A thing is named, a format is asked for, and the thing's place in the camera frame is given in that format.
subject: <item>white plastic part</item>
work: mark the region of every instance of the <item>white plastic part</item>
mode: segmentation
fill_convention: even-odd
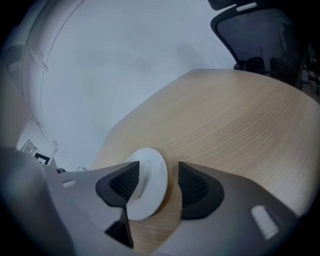
[[[273,221],[263,205],[253,207],[251,209],[251,214],[266,240],[272,238],[279,232],[277,224]]]
[[[245,4],[245,5],[241,5],[237,8],[235,8],[238,12],[242,12],[244,10],[248,10],[248,9],[251,9],[251,8],[255,8],[255,7],[258,7],[257,3],[256,2],[251,2],[251,3],[248,3],[248,4]]]
[[[64,188],[70,188],[74,185],[77,185],[78,182],[76,182],[75,180],[68,180],[62,183]]]
[[[139,161],[139,183],[126,205],[128,219],[143,220],[156,212],[165,198],[168,171],[164,158],[152,148],[142,148],[125,162]]]

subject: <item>black mesh chair back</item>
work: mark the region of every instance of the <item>black mesh chair back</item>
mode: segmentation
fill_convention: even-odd
[[[307,44],[284,10],[258,6],[238,11],[235,6],[216,16],[211,28],[231,52],[236,69],[296,86]]]

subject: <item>light wood grain surface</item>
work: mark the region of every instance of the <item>light wood grain surface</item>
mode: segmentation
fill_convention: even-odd
[[[252,179],[303,214],[319,180],[320,105],[267,76],[193,70],[115,125],[92,168],[122,163],[141,148],[158,150],[168,169],[161,207],[129,222],[134,249],[151,253],[180,222],[178,161]]]

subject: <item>black mesh grille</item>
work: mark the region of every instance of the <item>black mesh grille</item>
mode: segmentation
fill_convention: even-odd
[[[139,183],[139,165],[110,180],[113,192],[129,200]]]
[[[183,166],[179,167],[178,183],[182,193],[182,208],[200,201],[208,194],[207,183]]]

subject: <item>white disc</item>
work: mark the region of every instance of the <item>white disc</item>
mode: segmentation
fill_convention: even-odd
[[[164,158],[153,148],[141,148],[125,162],[140,161],[139,184],[136,186],[126,209],[128,219],[143,220],[159,208],[168,186],[168,171]]]

